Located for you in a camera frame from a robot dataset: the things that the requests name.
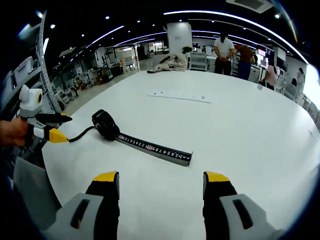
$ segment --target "shelf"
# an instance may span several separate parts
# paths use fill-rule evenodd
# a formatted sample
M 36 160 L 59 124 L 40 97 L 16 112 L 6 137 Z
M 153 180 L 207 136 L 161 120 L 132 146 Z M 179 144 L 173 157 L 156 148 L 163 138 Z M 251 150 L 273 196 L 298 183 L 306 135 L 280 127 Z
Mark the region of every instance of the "shelf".
M 19 94 L 22 86 L 27 85 L 28 87 L 32 87 L 35 84 L 33 81 L 39 77 L 40 72 L 41 72 L 41 67 L 37 67 L 35 70 L 30 72 L 28 76 L 22 82 L 20 82 L 19 85 L 15 87 L 15 89 L 13 89 L 13 91 L 10 93 L 10 95 L 2 105 L 0 119 L 2 120 L 8 119 L 9 116 L 7 116 L 6 113 L 10 112 L 11 108 L 13 108 L 13 106 L 19 101 Z

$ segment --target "jeans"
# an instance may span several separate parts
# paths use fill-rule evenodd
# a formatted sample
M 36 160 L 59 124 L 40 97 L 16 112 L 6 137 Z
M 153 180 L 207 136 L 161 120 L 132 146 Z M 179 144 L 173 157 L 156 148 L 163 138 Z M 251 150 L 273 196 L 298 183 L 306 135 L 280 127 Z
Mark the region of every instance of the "jeans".
M 251 63 L 240 60 L 238 63 L 238 78 L 248 80 L 251 71 Z

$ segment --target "black cable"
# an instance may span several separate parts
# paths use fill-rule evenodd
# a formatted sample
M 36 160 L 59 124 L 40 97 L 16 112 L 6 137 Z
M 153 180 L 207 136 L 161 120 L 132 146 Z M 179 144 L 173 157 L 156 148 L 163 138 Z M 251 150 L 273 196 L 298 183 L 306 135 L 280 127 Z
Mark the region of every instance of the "black cable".
M 72 139 L 69 139 L 69 143 L 73 143 L 77 140 L 79 140 L 80 138 L 82 138 L 89 130 L 91 129 L 95 129 L 96 127 L 95 126 L 90 126 L 88 127 L 86 130 L 84 130 L 79 136 L 76 136 L 75 138 L 72 138 Z

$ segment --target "white shirt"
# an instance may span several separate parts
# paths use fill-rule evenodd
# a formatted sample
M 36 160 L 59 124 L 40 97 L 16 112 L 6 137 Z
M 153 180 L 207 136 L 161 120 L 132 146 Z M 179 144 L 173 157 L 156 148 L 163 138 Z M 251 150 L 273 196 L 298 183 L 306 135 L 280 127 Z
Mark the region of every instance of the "white shirt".
M 217 40 L 214 41 L 214 46 L 218 47 L 219 53 L 220 53 L 221 57 L 223 57 L 223 58 L 226 58 L 229 55 L 230 49 L 235 48 L 232 41 L 229 40 L 228 38 L 225 38 L 222 43 L 221 37 L 219 37 Z

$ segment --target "air vent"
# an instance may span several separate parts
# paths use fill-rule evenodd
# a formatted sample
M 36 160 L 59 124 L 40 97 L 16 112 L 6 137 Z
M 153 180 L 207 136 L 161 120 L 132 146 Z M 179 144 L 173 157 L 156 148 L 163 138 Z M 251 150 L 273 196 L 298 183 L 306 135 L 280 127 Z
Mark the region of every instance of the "air vent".
M 226 0 L 226 2 L 250 9 L 259 14 L 274 6 L 269 0 Z

